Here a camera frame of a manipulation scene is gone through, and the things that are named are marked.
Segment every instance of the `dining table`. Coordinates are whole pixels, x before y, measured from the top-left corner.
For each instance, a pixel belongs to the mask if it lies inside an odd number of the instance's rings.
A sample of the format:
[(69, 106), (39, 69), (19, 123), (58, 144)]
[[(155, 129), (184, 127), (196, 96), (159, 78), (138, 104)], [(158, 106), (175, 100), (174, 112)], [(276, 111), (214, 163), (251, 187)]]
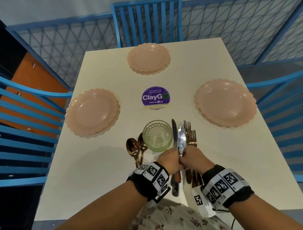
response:
[[(170, 64), (154, 75), (130, 68), (127, 56), (133, 47), (85, 53), (72, 100), (90, 89), (107, 89), (119, 101), (120, 114), (110, 130), (92, 137), (77, 136), (64, 123), (34, 225), (50, 220), (61, 223), (124, 183), (135, 169), (126, 140), (137, 139), (153, 120), (171, 125), (174, 119), (177, 126), (190, 121), (198, 148), (211, 161), (234, 169), (255, 194), (277, 209), (303, 209), (303, 193), (259, 110), (249, 123), (225, 128), (211, 124), (195, 109), (195, 92), (207, 81), (228, 79), (246, 87), (221, 38), (162, 45), (170, 53)], [(142, 94), (153, 86), (169, 92), (170, 101), (161, 109), (142, 103)], [(147, 150), (144, 162), (155, 161), (159, 154)], [(197, 209), (184, 172), (180, 195), (169, 192), (165, 199)]]

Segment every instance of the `person's right hand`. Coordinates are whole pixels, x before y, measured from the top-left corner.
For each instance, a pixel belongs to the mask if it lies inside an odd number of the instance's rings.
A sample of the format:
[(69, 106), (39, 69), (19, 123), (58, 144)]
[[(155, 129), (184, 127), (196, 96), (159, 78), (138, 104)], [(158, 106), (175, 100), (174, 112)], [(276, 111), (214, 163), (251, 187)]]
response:
[(183, 157), (179, 157), (179, 162), (183, 167), (189, 167), (196, 170), (201, 175), (215, 166), (200, 149), (192, 145), (185, 147)]

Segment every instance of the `purple sticker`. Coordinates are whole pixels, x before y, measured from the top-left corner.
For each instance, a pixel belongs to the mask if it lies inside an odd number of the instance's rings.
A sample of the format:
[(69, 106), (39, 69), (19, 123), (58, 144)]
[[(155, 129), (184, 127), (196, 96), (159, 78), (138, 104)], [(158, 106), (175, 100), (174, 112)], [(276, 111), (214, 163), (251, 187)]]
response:
[(145, 106), (168, 104), (169, 101), (170, 101), (170, 95), (168, 91), (159, 86), (148, 88), (142, 94), (142, 102)]

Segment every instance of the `wrist band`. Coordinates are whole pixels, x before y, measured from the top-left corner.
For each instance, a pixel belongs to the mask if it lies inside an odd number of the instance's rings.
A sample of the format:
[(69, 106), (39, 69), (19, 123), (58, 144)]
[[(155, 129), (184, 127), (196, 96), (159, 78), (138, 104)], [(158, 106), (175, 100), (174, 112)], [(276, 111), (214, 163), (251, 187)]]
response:
[(232, 169), (215, 165), (202, 175), (204, 186), (200, 189), (211, 204), (228, 208), (236, 201), (247, 200), (254, 191), (249, 183)]
[(170, 190), (168, 179), (168, 171), (158, 162), (152, 162), (132, 171), (127, 181), (131, 180), (136, 190), (148, 201), (154, 199), (158, 203)]

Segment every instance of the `stacked plates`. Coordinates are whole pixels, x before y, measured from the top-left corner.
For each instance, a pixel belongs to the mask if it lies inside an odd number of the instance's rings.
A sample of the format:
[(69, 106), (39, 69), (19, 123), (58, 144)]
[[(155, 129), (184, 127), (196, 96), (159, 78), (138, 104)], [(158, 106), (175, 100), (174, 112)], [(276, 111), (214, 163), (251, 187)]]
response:
[(199, 113), (218, 126), (237, 127), (257, 113), (256, 100), (243, 85), (227, 79), (206, 82), (196, 91), (194, 104)]
[(108, 130), (119, 115), (119, 102), (105, 89), (91, 89), (78, 95), (66, 110), (65, 122), (75, 135), (91, 135)]
[(170, 64), (170, 54), (163, 45), (144, 43), (131, 49), (127, 61), (136, 73), (151, 75), (167, 68)]

